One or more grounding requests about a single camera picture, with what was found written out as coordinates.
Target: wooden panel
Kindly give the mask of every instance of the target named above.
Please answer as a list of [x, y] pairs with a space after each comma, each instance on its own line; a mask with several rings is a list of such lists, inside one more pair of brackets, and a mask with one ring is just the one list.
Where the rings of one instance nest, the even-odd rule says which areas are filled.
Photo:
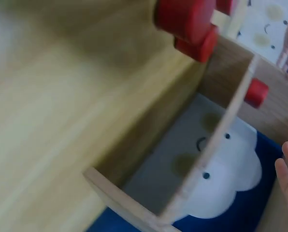
[[[243, 48], [239, 49], [238, 45], [234, 42], [220, 38], [219, 43], [220, 46], [218, 46], [214, 53], [207, 69], [207, 75], [204, 75], [203, 82], [205, 87], [202, 86], [202, 88], [205, 90], [202, 89], [202, 93], [206, 93], [207, 96], [210, 96], [211, 99], [217, 103], [225, 104], [228, 103], [228, 101], [230, 101], [230, 103], [223, 118], [215, 129], [213, 136], [210, 138], [206, 148], [201, 154], [201, 157], [196, 161], [192, 170], [188, 174], [188, 177], [184, 180], [172, 201], [160, 215], [160, 220], [163, 223], [172, 223], [182, 216], [182, 208], [184, 207], [184, 204], [187, 203], [194, 186], [202, 177], [202, 173], [207, 163], [218, 148], [220, 140], [223, 138], [233, 119], [236, 117], [236, 114], [244, 101], [245, 94], [254, 75], [255, 67], [259, 61], [258, 56], [253, 58], [252, 56], [249, 56], [249, 58], [252, 59], [247, 62], [248, 59], [246, 60], [246, 56], [251, 54]], [[240, 62], [240, 56], [238, 56], [236, 52], [242, 52], [241, 57], [243, 57], [243, 62]], [[223, 76], [228, 76], [228, 79], [222, 79]]]
[[254, 54], [232, 40], [219, 36], [199, 86], [199, 93], [227, 108]]
[[288, 140], [288, 80], [284, 72], [262, 59], [255, 77], [270, 88], [261, 108], [243, 104], [238, 116], [279, 144]]
[[126, 221], [143, 232], [178, 232], [173, 226], [161, 226], [155, 215], [141, 206], [96, 169], [89, 168], [85, 176], [104, 202]]
[[141, 165], [149, 150], [195, 95], [206, 64], [194, 62], [147, 110], [134, 127], [95, 167], [120, 186]]
[[4, 2], [0, 232], [84, 231], [104, 204], [82, 172], [193, 61], [148, 22], [146, 0]]
[[225, 26], [223, 34], [231, 39], [236, 39], [239, 30], [245, 20], [248, 9], [248, 0], [238, 0], [237, 8], [230, 22]]

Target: light wood grain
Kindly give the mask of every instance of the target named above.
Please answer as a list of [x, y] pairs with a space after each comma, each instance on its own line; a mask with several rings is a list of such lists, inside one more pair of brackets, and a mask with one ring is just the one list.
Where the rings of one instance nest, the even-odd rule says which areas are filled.
[[258, 225], [257, 232], [288, 232], [287, 203], [277, 182]]
[[[207, 72], [204, 74], [205, 91], [201, 91], [200, 88], [199, 92], [205, 93], [212, 100], [216, 99], [216, 103], [223, 101], [228, 102], [229, 105], [227, 105], [224, 116], [215, 128], [200, 158], [197, 159], [181, 187], [160, 215], [160, 220], [165, 224], [181, 218], [182, 209], [188, 203], [197, 181], [202, 177], [206, 165], [218, 149], [221, 139], [244, 102], [259, 57], [248, 52], [243, 52], [240, 56], [242, 50], [237, 50], [236, 46], [238, 45], [234, 42], [220, 36], [217, 49], [212, 56]], [[229, 71], [228, 68], [233, 68], [234, 61], [236, 69]], [[215, 81], [218, 79], [224, 84], [223, 87], [219, 87], [219, 82]]]
[[262, 59], [255, 77], [269, 86], [269, 94], [258, 110], [244, 104], [239, 117], [279, 144], [288, 140], [288, 80], [285, 74]]
[[95, 0], [0, 10], [0, 232], [82, 231], [103, 209], [82, 172], [192, 63], [148, 23], [148, 8]]
[[122, 218], [143, 232], [179, 232], [171, 225], [162, 226], [158, 218], [113, 185], [96, 169], [89, 168], [85, 176], [104, 202]]
[[195, 95], [206, 64], [193, 63], [168, 86], [133, 128], [96, 168], [112, 183], [122, 185], [142, 164], [150, 149]]

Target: cloud shape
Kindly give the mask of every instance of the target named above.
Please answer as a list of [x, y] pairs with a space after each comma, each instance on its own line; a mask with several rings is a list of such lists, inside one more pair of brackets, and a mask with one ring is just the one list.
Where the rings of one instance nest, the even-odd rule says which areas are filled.
[[218, 217], [232, 205], [238, 191], [258, 185], [262, 167], [256, 145], [257, 131], [236, 118], [205, 169], [209, 178], [197, 183], [186, 212], [197, 218]]

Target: wooden divider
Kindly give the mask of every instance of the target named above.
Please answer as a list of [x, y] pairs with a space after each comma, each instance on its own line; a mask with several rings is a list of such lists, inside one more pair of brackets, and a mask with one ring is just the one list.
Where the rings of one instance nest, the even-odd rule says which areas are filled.
[[160, 220], [163, 223], [173, 223], [181, 218], [182, 208], [187, 204], [197, 181], [202, 177], [206, 165], [244, 102], [258, 61], [258, 56], [254, 56], [236, 43], [223, 37], [219, 38], [217, 50], [212, 56], [199, 92], [227, 110], [201, 157], [193, 165], [180, 189], [161, 213]]
[[[161, 228], [168, 230], [167, 226], [184, 213], [182, 207], [197, 184], [197, 180], [201, 177], [202, 169], [214, 154], [220, 139], [236, 117], [244, 101], [258, 59], [257, 56], [254, 57], [253, 53], [241, 48], [235, 42], [220, 36], [218, 47], [205, 74], [203, 75], [205, 64], [193, 64], [182, 75], [180, 81], [173, 83], [173, 87], [162, 95], [150, 111], [134, 125], [134, 129], [126, 134], [125, 138], [111, 151], [109, 157], [115, 157], [115, 159], [108, 159], [98, 165], [98, 171], [94, 168], [88, 169], [86, 177], [98, 194], [105, 199], [105, 202], [123, 218], [131, 221], [143, 231], [154, 232], [156, 228], [159, 231], [162, 231]], [[128, 197], [114, 183], [123, 183], [139, 167], [147, 151], [161, 138], [163, 132], [189, 102], [190, 97], [196, 93], [202, 76], [200, 93], [228, 109], [202, 157], [194, 164], [183, 185], [161, 215], [155, 216]]]
[[288, 80], [283, 71], [264, 59], [255, 77], [269, 86], [268, 97], [259, 109], [243, 104], [238, 116], [281, 145], [288, 141]]

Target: red peg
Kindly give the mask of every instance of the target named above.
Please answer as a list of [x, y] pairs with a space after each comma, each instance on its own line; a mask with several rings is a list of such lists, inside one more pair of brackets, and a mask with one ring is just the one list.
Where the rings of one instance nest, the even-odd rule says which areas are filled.
[[204, 41], [199, 45], [191, 45], [181, 39], [175, 38], [174, 47], [185, 55], [199, 62], [206, 62], [217, 44], [218, 27], [211, 24]]
[[198, 45], [211, 28], [216, 0], [158, 0], [155, 24], [176, 38]]
[[245, 102], [254, 108], [259, 108], [266, 99], [269, 87], [262, 81], [253, 78], [245, 96]]
[[236, 6], [237, 0], [216, 0], [216, 9], [229, 16], [232, 16]]

